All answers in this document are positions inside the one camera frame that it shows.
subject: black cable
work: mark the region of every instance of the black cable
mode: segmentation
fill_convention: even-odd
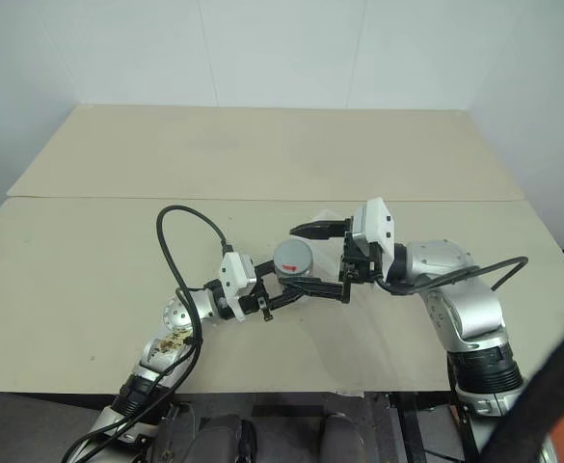
[[[439,453],[437,451],[424,449],[423,447],[415,446],[414,444],[411,444],[410,442],[404,441],[404,444],[412,447],[413,449],[417,449],[419,451],[422,451],[423,453],[429,453],[430,455],[437,456],[437,457],[441,458],[442,460],[452,461],[454,463],[466,463],[465,460],[460,460],[459,458],[455,458],[454,456],[448,456],[448,455],[445,455],[444,453]]]
[[[427,289],[433,289],[434,287],[452,285],[469,278],[479,277],[485,275],[486,273],[491,273],[500,268],[508,267],[515,264],[515,267],[511,269],[506,275],[500,278],[493,286],[492,291],[497,290],[499,287],[504,285],[507,280],[509,280],[513,275],[519,272],[528,263],[528,258],[525,256],[519,256],[517,258],[503,260],[487,267],[478,267],[476,265],[460,268],[458,270],[453,270],[452,272],[446,273],[428,282],[422,283],[420,285],[408,285],[408,284],[389,284],[385,282],[382,278],[376,280],[379,287],[391,294],[408,296],[411,294],[416,294]]]
[[[176,282],[178,283],[179,287],[176,289],[175,294],[176,294],[176,297],[178,298],[178,300],[181,302],[181,304],[183,304],[183,306],[185,307],[185,309],[186,309],[186,311],[189,315],[190,322],[192,324],[192,335],[193,336],[192,336],[192,346],[190,347],[189,351],[185,355],[181,356],[177,361],[172,363],[164,371],[162,371],[157,376],[155,381],[153,381],[153,383],[149,387],[149,390],[152,391],[166,375],[168,375],[171,371],[173,371],[176,367],[178,367],[181,363],[183,363],[185,360],[187,360],[193,354],[192,362],[187,367],[187,369],[185,369],[183,374],[176,380],[176,382],[165,393],[163,393],[161,396],[159,396],[157,399],[155,399],[142,412],[134,411],[133,413],[125,416],[123,419],[119,420],[118,422],[114,422],[114,423],[109,424],[107,426],[104,426],[102,428],[96,429],[95,431],[92,431],[92,432],[82,436],[81,438],[77,439],[71,445],[71,447],[67,450],[67,452],[64,455],[64,458],[62,460],[62,463],[67,463],[67,461],[71,457],[72,453],[82,443],[89,441],[90,439],[97,437],[97,436],[103,434],[106,431],[116,429],[116,428],[122,426],[122,428],[120,430],[116,431],[115,434],[113,434],[111,437],[109,437],[106,441],[99,444],[97,447],[95,447],[94,449],[89,451],[89,453],[87,453],[86,455],[79,458],[76,463],[85,463],[85,462],[89,461],[91,458],[93,458],[99,452],[104,450],[110,444],[117,441],[120,438],[120,436],[126,430],[128,430],[131,426],[133,426],[135,423],[137,423],[144,415],[146,415],[151,410],[153,410],[155,407],[157,407],[160,403],[162,403],[169,396],[171,396],[176,391],[176,389],[178,389],[178,387],[185,381],[187,376],[192,372],[192,370],[196,366],[196,362],[198,361],[198,358],[200,357],[201,344],[202,344],[202,326],[201,326],[201,319],[200,319],[200,316],[198,314],[198,308],[196,307],[196,303],[194,302],[194,299],[192,298],[192,295],[190,293],[190,291],[193,290],[193,289],[188,287],[185,284],[185,281],[183,280],[180,272],[178,271],[178,268],[176,268],[175,261],[174,261],[172,255],[171,255],[171,253],[170,253],[170,250],[168,248],[168,244],[166,243],[166,238],[164,236],[164,230],[163,230],[164,217],[166,216],[166,214],[168,212],[173,211],[173,210],[180,210],[180,211],[183,211],[183,212],[188,212],[190,214],[193,214],[193,215],[199,217],[200,219],[202,219],[207,225],[209,225],[217,233],[217,235],[220,237],[221,244],[222,244],[222,253],[224,253],[226,251],[231,251],[232,247],[228,244],[228,241],[227,241],[226,237],[224,236],[224,233],[219,229],[219,227],[217,227],[217,225],[215,225],[215,223],[213,223],[212,220],[210,220],[208,217],[206,217],[204,214],[198,212],[197,210],[192,209],[191,207],[188,207],[188,206],[185,206],[185,205],[178,205],[178,204],[169,205],[167,207],[164,207],[159,212],[159,214],[157,215],[157,220],[156,220],[157,239],[158,239],[159,245],[162,249],[162,254],[164,255],[164,258],[166,259],[166,262],[168,263],[168,265],[171,269],[171,272],[175,276]]]

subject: beige tabletop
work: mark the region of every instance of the beige tabletop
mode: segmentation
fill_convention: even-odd
[[[175,288],[154,219],[176,202],[210,216],[256,262],[269,259],[292,226],[324,210],[345,217],[357,205],[7,200],[0,208],[0,391],[118,390]],[[389,202],[389,208],[400,242],[446,237],[483,265],[529,256],[497,294],[516,359],[532,374],[564,335],[564,258],[528,203]],[[218,241],[207,228],[177,214],[166,230],[189,285],[215,278]],[[336,244],[328,244],[335,253]],[[349,305],[306,298],[274,315],[269,323],[256,313],[244,323],[207,326],[201,360],[181,390],[448,388],[444,351],[418,296],[354,286]]]
[[[12,196],[508,201],[467,113],[82,106]]]

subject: robotic arm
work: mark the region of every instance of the robotic arm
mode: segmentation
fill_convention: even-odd
[[[169,400],[160,398],[189,373],[188,363],[179,360],[196,355],[194,344],[199,341],[194,337],[194,321],[200,330],[201,319],[236,317],[242,321],[258,311],[269,321],[274,310],[303,296],[347,303],[352,284],[364,283],[376,283],[393,295],[418,294],[423,300],[446,350],[460,415],[467,417],[475,441],[482,447],[497,417],[510,410],[524,387],[494,290],[527,259],[510,259],[480,269],[470,253],[447,240],[395,243],[394,222],[380,198],[359,207],[351,218],[307,223],[290,234],[307,239],[342,237],[339,281],[323,282],[311,276],[311,250],[303,241],[285,241],[272,260],[254,266],[248,255],[234,252],[223,239],[219,278],[201,290],[190,291],[198,321],[190,313],[189,302],[177,291],[164,309],[159,333],[145,347],[113,404],[101,412],[91,438],[72,446],[64,463],[146,461],[147,449],[170,406]],[[477,278],[512,264],[515,268],[493,287]],[[270,297],[263,282],[263,277],[272,273],[283,288],[276,297]],[[143,409],[150,410],[133,425],[125,424]],[[88,459],[86,455],[98,449],[99,441],[110,437],[113,445]],[[549,440],[542,457],[545,462],[557,461]]]

